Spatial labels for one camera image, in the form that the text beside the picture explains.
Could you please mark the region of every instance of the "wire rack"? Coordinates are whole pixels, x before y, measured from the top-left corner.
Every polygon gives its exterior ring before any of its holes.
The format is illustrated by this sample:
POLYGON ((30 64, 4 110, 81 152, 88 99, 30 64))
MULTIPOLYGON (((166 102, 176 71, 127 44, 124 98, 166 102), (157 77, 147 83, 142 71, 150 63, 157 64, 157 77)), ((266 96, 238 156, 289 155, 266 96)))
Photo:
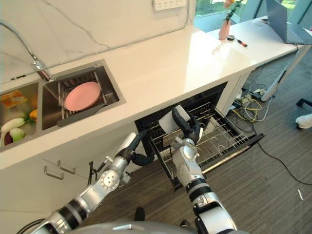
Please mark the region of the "wire rack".
POLYGON ((74 115, 75 113, 78 113, 77 111, 69 111, 66 109, 65 100, 68 94, 77 86, 86 82, 91 82, 91 81, 96 82, 100 87, 100 97, 93 106, 97 106, 100 104, 107 105, 107 103, 109 102, 108 98, 110 97, 107 95, 104 95, 102 84, 99 81, 95 70, 85 72, 73 78, 62 79, 58 81, 58 105, 61 107, 62 119, 68 118, 69 116, 74 115))
MULTIPOLYGON (((202 170, 212 166, 229 151, 249 140, 209 102, 192 109, 190 112, 206 127, 202 139, 197 144, 200 156, 197 157, 196 161, 202 170)), ((174 150, 171 148, 171 144, 176 137, 182 137, 183 133, 181 130, 177 130, 172 134, 166 134, 165 132, 159 134, 160 130, 158 128, 161 127, 159 125, 154 126, 156 131, 151 134, 153 149, 162 161, 164 169, 169 172, 171 179, 174 179, 176 177, 176 167, 172 161, 174 150)))
MULTIPOLYGON (((148 116, 140 118, 135 121, 136 127, 139 132, 146 129, 152 130, 150 131, 150 137, 155 140, 155 143, 157 144, 159 150, 162 151, 164 150, 163 138, 166 136, 166 133, 159 126, 158 121, 177 105, 181 105, 186 111, 191 111, 192 114, 197 118, 202 117, 200 115, 198 107, 201 107, 200 109, 202 110, 202 113, 204 115, 204 111, 208 111, 211 106, 217 104, 225 86, 226 83, 220 84, 195 96, 182 100, 174 105, 168 106, 148 116)), ((142 143, 147 154, 153 154, 155 152, 153 146, 150 144, 150 141, 147 138, 143 139, 142 143)))

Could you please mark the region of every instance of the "white marble backsplash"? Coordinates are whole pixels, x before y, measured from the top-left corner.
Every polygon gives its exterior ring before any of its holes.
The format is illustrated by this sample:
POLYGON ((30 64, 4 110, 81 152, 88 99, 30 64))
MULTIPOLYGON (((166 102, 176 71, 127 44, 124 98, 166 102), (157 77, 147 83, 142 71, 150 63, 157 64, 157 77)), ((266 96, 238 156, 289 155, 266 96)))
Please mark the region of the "white marble backsplash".
MULTIPOLYGON (((0 4, 2 20, 51 67, 192 24, 195 0, 189 1, 190 8, 187 3, 164 11, 155 11, 152 0, 1 0, 0 4)), ((31 73, 32 59, 15 35, 3 27, 1 34, 1 82, 31 73)))

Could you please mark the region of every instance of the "electrical outlet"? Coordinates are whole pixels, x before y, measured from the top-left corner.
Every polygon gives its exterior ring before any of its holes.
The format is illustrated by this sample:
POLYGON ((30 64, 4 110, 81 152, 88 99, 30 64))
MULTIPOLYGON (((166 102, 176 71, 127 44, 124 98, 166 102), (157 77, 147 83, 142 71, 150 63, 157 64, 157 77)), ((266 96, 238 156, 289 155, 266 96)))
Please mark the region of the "electrical outlet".
POLYGON ((154 0, 153 6, 156 11, 178 8, 186 5, 186 0, 154 0))

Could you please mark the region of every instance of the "dishwasher rack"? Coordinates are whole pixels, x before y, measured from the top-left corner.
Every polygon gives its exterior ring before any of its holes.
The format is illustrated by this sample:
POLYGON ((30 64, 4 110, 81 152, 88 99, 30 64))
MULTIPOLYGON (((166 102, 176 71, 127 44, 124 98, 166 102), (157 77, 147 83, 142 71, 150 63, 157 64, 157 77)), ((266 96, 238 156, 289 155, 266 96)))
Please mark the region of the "dishwasher rack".
MULTIPOLYGON (((259 134, 248 138, 210 102, 189 111, 198 119, 202 126, 205 126, 203 136, 197 144, 200 156, 196 159, 203 174, 243 153, 264 136, 259 134)), ((176 167, 172 161, 174 150, 171 148, 171 144, 175 137, 182 137, 183 133, 179 129, 172 134, 167 134, 162 130, 158 121, 152 122, 151 125, 149 145, 172 184, 178 188, 180 183, 176 177, 176 167)))

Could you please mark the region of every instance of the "pink vase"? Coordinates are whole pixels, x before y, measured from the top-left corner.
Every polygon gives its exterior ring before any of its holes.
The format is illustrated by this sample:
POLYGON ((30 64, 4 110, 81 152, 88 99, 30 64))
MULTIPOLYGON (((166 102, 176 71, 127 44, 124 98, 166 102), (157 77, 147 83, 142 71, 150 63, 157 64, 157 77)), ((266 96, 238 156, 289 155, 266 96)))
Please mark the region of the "pink vase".
POLYGON ((231 21, 224 21, 223 22, 223 25, 220 29, 220 32, 219 32, 219 39, 220 40, 225 40, 226 37, 229 35, 230 33, 230 26, 231 26, 231 21))

